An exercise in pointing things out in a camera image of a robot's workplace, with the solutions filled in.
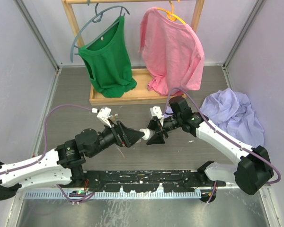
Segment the white pill bottle cap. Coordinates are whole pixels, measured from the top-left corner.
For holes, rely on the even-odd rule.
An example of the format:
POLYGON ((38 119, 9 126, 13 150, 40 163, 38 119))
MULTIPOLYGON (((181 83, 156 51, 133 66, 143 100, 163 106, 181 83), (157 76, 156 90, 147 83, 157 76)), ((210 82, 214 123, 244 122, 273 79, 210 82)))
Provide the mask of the white pill bottle cap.
POLYGON ((140 129, 139 131, 144 134, 142 137, 143 140, 147 140, 149 138, 149 129, 140 129))

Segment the white capped pill bottle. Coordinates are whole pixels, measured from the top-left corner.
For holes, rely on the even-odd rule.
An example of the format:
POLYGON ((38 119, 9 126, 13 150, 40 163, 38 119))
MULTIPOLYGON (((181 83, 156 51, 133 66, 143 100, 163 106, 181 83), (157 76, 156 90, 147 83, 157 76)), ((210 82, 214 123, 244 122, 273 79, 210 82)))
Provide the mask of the white capped pill bottle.
POLYGON ((154 134, 155 134, 155 131, 149 129, 149 138, 147 140, 149 140, 154 134))

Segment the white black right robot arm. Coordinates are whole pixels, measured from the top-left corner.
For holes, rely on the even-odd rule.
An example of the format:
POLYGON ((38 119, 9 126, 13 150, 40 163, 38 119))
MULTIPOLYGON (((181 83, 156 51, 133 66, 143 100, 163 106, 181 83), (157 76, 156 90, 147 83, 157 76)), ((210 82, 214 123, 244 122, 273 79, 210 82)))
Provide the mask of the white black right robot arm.
POLYGON ((158 106, 150 108, 151 120, 143 132, 147 145, 163 144, 168 132, 181 128, 184 132, 199 138, 223 153, 230 165, 209 161, 198 170, 198 181, 209 186, 214 181, 236 184, 243 192, 254 195, 273 177, 268 151, 262 147, 247 145, 220 130, 207 117, 193 112, 182 96, 170 99, 172 113, 164 118, 158 106))

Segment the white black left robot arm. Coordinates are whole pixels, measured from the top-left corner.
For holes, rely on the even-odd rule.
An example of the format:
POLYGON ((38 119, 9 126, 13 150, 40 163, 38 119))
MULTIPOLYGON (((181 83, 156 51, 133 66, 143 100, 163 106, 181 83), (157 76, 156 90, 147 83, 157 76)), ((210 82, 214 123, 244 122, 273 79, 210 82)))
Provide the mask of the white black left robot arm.
POLYGON ((71 185, 81 187, 86 180, 82 164, 111 145, 131 147, 144 137, 143 130, 134 130, 117 121, 102 132, 84 129, 43 155, 13 164, 0 162, 0 201, 25 188, 71 185))

